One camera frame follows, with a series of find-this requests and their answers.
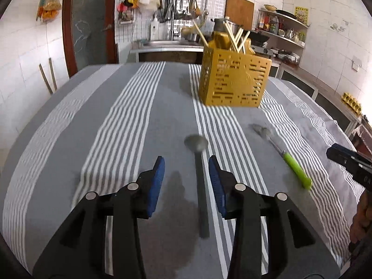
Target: blue gripper pad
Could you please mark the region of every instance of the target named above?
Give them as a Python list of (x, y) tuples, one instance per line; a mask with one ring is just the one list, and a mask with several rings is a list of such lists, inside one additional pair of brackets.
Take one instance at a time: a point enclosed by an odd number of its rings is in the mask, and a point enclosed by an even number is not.
[(159, 157), (159, 165), (156, 169), (155, 175), (152, 180), (152, 185), (150, 191), (148, 192), (147, 198), (147, 215), (151, 217), (155, 211), (156, 204), (158, 202), (159, 193), (161, 189), (161, 184), (164, 178), (164, 171), (165, 171), (165, 161), (163, 157)]
[(219, 179), (219, 175), (216, 169), (215, 164), (213, 163), (212, 158), (209, 158), (209, 176), (211, 178), (214, 198), (216, 200), (217, 209), (221, 213), (222, 217), (226, 216), (226, 199), (225, 199), (225, 192), (222, 188), (221, 181)]

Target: human hand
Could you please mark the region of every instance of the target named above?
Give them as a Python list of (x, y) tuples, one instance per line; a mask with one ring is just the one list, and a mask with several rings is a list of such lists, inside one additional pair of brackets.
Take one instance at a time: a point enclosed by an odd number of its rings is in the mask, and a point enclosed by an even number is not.
[(366, 235), (366, 230), (372, 221), (372, 204), (368, 202), (367, 190), (360, 196), (357, 211), (353, 217), (353, 224), (350, 227), (350, 241), (357, 243)]

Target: wooden cutting board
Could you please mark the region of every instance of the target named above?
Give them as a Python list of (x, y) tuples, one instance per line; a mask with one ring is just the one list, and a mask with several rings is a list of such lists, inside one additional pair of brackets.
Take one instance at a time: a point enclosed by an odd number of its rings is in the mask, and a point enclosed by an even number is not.
[(226, 0), (225, 16), (244, 30), (251, 30), (253, 23), (254, 3), (248, 0)]

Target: green handle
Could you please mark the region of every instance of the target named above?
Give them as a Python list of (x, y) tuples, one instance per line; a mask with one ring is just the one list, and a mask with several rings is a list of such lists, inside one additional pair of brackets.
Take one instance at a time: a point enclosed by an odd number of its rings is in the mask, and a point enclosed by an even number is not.
[(283, 159), (289, 165), (289, 167), (291, 167), (291, 169), (296, 173), (298, 179), (302, 183), (302, 186), (305, 189), (310, 190), (312, 186), (312, 180), (311, 178), (307, 177), (306, 173), (303, 171), (298, 162), (289, 153), (284, 153)]

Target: wall shelf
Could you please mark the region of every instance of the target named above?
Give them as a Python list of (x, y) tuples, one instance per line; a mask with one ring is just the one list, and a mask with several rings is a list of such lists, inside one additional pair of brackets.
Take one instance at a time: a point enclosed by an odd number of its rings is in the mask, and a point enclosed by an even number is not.
[(281, 36), (279, 36), (279, 35), (277, 35), (277, 34), (274, 34), (274, 33), (271, 33), (271, 32), (265, 31), (265, 30), (261, 30), (261, 29), (258, 29), (258, 31), (261, 32), (261, 33), (267, 34), (268, 36), (274, 36), (274, 37), (277, 37), (277, 38), (279, 38), (279, 39), (282, 39), (282, 40), (284, 40), (284, 41), (287, 41), (287, 42), (290, 42), (290, 43), (292, 43), (292, 44), (294, 44), (294, 45), (297, 45), (298, 47), (301, 47), (302, 49), (305, 49), (305, 48), (304, 48), (303, 46), (301, 46), (300, 44), (297, 44), (296, 42), (294, 42), (294, 41), (292, 41), (292, 40), (289, 40), (289, 39), (287, 39), (287, 38), (285, 38), (285, 37), (281, 37)]
[(275, 15), (278, 16), (278, 17), (286, 18), (286, 19), (288, 19), (288, 20), (291, 20), (291, 21), (293, 21), (293, 22), (296, 22), (296, 23), (298, 23), (299, 25), (302, 25), (302, 27), (304, 27), (304, 28), (306, 28), (306, 29), (308, 28), (308, 26), (306, 26), (305, 24), (301, 23), (300, 21), (295, 20), (295, 19), (293, 19), (293, 18), (291, 18), (291, 17), (289, 17), (289, 16), (282, 15), (281, 13), (277, 13), (276, 11), (269, 11), (269, 10), (266, 10), (266, 9), (259, 9), (259, 11), (261, 11), (261, 12), (263, 12), (263, 13), (273, 13), (273, 14), (275, 14)]

